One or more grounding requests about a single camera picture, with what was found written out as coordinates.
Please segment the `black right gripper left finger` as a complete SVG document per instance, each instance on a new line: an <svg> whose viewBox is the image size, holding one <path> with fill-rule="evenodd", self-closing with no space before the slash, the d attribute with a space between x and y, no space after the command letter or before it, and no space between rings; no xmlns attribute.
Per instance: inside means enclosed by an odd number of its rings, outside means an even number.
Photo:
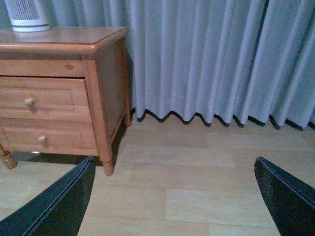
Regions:
<svg viewBox="0 0 315 236"><path fill-rule="evenodd" d="M95 161L87 157L0 222L2 236L76 236L89 204Z"/></svg>

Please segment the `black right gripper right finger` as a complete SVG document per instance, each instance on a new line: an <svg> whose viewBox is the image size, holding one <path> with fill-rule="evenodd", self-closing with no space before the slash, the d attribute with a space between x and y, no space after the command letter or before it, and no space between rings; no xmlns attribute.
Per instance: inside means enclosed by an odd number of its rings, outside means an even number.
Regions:
<svg viewBox="0 0 315 236"><path fill-rule="evenodd" d="M263 200L282 236L315 234L315 189L264 157L254 164Z"/></svg>

